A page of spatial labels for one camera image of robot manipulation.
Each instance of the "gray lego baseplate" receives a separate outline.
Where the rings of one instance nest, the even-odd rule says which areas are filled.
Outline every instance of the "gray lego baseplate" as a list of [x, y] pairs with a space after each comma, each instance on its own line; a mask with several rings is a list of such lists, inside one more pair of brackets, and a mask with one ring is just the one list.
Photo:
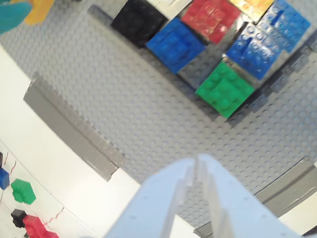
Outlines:
[[[307, 2], [307, 11], [300, 11], [313, 22], [316, 3]], [[154, 68], [94, 20], [87, 13], [93, 4], [113, 18], [124, 3], [56, 0], [41, 26], [22, 24], [0, 41], [28, 76], [38, 71], [126, 155], [123, 169], [137, 182], [175, 160], [207, 152], [255, 193], [304, 156], [317, 160], [317, 54], [232, 128], [165, 67]], [[210, 221], [200, 184], [188, 192], [179, 215], [195, 228]]]

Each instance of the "white surface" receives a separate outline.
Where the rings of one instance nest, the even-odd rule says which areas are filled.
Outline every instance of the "white surface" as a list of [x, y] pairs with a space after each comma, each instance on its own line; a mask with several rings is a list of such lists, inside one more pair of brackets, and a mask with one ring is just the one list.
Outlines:
[[105, 238], [169, 238], [194, 169], [194, 159], [183, 159], [150, 176]]
[[175, 18], [192, 0], [147, 0], [168, 20]]
[[[67, 238], [75, 237], [81, 233], [72, 231], [75, 226], [81, 227], [82, 235], [102, 237], [139, 185], [122, 170], [106, 182], [71, 151], [23, 101], [30, 79], [2, 48], [0, 78], [0, 140], [10, 150], [9, 155], [14, 155], [26, 168], [19, 168], [18, 164], [12, 178], [21, 176], [33, 181], [38, 201], [30, 210], [39, 213], [46, 222], [64, 207], [61, 215], [50, 223], [50, 227], [62, 233], [58, 233], [60, 237], [64, 234]], [[12, 166], [12, 162], [14, 159], [8, 160], [7, 166]], [[8, 215], [16, 204], [10, 198], [10, 188], [5, 191], [3, 201], [5, 205], [0, 205], [0, 211], [5, 210], [5, 206], [9, 209], [0, 220], [0, 237], [11, 238], [15, 231], [11, 229]], [[197, 236], [189, 224], [176, 217], [171, 237]]]

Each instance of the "lego brick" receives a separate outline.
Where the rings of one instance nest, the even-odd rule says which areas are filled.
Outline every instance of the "lego brick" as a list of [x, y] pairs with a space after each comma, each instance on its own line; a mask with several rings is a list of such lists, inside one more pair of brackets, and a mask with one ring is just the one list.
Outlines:
[[11, 187], [13, 189], [13, 196], [15, 201], [24, 202], [29, 205], [35, 201], [36, 196], [29, 182], [16, 179], [11, 184]]
[[310, 23], [285, 0], [276, 0], [258, 27], [287, 52], [292, 52], [310, 27]]
[[274, 0], [230, 0], [230, 2], [257, 22]]
[[13, 218], [13, 223], [15, 224], [16, 227], [19, 227], [19, 228], [25, 227], [25, 224], [23, 223], [23, 219], [26, 217], [25, 211], [15, 209], [11, 213], [11, 217]]
[[46, 232], [46, 238], [58, 238], [58, 235], [53, 232]]
[[[11, 2], [24, 2], [24, 0], [11, 0]], [[47, 17], [54, 0], [30, 0], [32, 11], [25, 18], [24, 22], [29, 25], [44, 22]]]
[[129, 0], [111, 26], [141, 48], [166, 22], [166, 17], [147, 1]]
[[158, 32], [147, 47], [173, 73], [177, 73], [205, 49], [203, 43], [178, 18]]
[[0, 152], [0, 168], [2, 168], [3, 163], [3, 153]]
[[239, 15], [240, 10], [227, 0], [194, 0], [182, 21], [218, 44]]
[[30, 14], [32, 5], [25, 2], [0, 4], [0, 34], [11, 31], [20, 25]]
[[253, 87], [221, 62], [196, 93], [228, 118], [253, 91]]
[[0, 188], [5, 190], [10, 185], [9, 173], [3, 168], [0, 169]]
[[27, 215], [23, 219], [25, 229], [30, 238], [44, 238], [47, 230], [38, 217]]
[[249, 23], [228, 50], [228, 57], [261, 80], [281, 54], [281, 47], [266, 33]]

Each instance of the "yellow lego plate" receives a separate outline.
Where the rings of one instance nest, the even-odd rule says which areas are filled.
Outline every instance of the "yellow lego plate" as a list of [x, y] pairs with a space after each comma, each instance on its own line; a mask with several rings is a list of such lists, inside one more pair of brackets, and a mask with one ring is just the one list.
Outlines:
[[[20, 2], [25, 0], [12, 0], [11, 2]], [[54, 0], [29, 0], [28, 1], [32, 5], [32, 11], [25, 18], [24, 22], [33, 25], [42, 23], [47, 17], [50, 8], [52, 7]]]
[[230, 2], [252, 20], [258, 21], [274, 0], [230, 0]]

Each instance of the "gray lego wall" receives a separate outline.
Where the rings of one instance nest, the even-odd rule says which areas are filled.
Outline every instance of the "gray lego wall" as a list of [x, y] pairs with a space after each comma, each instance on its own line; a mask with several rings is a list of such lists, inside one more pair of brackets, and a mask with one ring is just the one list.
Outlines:
[[37, 73], [24, 101], [80, 158], [107, 181], [124, 164], [124, 155], [82, 120]]
[[[317, 54], [232, 128], [167, 69], [151, 66], [87, 13], [97, 4], [114, 17], [124, 2], [56, 0], [43, 25], [21, 25], [0, 42], [28, 76], [39, 72], [126, 155], [123, 169], [136, 181], [177, 159], [208, 152], [256, 193], [304, 156], [317, 160]], [[316, 22], [317, 2], [292, 2]], [[210, 221], [199, 184], [179, 214], [195, 228]]]

